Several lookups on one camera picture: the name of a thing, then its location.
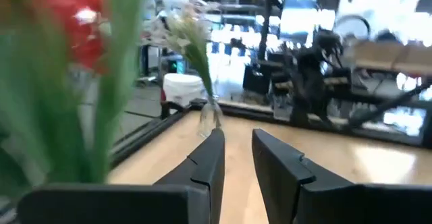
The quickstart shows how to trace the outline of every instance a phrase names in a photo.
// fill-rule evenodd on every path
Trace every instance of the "white container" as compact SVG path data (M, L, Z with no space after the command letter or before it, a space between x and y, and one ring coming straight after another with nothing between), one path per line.
M163 91L167 101L185 107L191 100L201 98L205 91L202 82L198 76L169 73L163 77Z

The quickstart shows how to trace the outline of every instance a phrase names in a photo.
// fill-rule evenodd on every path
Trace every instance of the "wooden table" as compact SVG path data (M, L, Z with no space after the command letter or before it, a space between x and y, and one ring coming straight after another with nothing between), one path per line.
M124 161L113 184L152 184L192 152L199 112L191 112ZM221 223L268 223L252 160L252 129L261 128L304 152L314 162L353 182L432 183L432 152L391 143L324 134L284 125L224 117L225 186Z

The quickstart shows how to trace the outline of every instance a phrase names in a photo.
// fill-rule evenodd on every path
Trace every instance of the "small vase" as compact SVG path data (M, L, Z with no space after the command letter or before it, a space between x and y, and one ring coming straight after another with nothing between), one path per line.
M222 117L221 107L214 98L210 98L201 110L198 134L209 137L213 129L222 127Z

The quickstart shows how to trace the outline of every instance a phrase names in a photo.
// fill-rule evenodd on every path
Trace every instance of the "white bucket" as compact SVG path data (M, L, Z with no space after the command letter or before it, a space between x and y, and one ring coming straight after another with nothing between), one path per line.
M163 91L167 101L185 107L191 100L203 95L205 88L202 82L198 76L169 73L163 77Z

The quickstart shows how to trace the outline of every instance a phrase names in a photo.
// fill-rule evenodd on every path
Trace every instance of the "artificial plant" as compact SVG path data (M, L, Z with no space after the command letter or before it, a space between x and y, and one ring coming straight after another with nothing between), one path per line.
M119 117L137 76L141 0L0 0L0 196L16 200L40 183L105 181ZM101 28L109 36L102 36ZM91 134L71 67L95 73Z
M180 10L169 12L166 17L167 26L158 18L144 23L143 29L146 36L142 37L142 41L144 44L167 47L179 53L198 72L207 91L208 107L215 112L215 126L220 128L222 113L214 100L207 56L207 43L210 41L213 23L205 18L206 12L218 9L219 4L197 5L197 3L195 0L190 0L183 4Z

